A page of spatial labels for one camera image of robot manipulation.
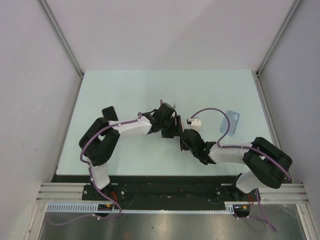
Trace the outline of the light blue phone case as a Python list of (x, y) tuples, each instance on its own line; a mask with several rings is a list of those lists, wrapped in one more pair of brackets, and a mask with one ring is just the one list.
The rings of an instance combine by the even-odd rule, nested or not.
[(227, 110), (225, 114), (227, 118), (223, 118), (220, 132), (223, 134), (227, 133), (228, 135), (233, 136), (236, 133), (240, 114), (232, 110)]

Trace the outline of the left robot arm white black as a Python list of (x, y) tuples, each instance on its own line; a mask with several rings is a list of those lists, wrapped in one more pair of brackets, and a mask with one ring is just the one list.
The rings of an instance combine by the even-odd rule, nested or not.
[(161, 132), (163, 138), (174, 138), (182, 131), (175, 104), (161, 102), (158, 108), (139, 112), (132, 120), (120, 121), (113, 106), (102, 110), (79, 141), (80, 161), (88, 165), (93, 194), (100, 200), (110, 196), (111, 183), (107, 162), (119, 141)]

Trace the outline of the black phone from blue case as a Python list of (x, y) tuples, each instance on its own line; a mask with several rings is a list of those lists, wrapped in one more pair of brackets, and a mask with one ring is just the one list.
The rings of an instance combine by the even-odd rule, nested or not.
[(102, 115), (103, 117), (109, 122), (109, 121), (118, 121), (118, 116), (115, 111), (115, 108), (113, 106), (106, 107), (102, 109)]

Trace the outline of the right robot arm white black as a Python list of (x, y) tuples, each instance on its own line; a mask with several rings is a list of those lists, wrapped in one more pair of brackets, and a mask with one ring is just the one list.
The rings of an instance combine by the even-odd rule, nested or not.
[(243, 164), (249, 171), (240, 173), (230, 188), (231, 196), (242, 201), (248, 194), (262, 187), (279, 189), (284, 180), (289, 180), (289, 169), (293, 163), (290, 156), (263, 137), (241, 145), (219, 145), (215, 141), (204, 141), (194, 129), (180, 134), (184, 150), (202, 164)]

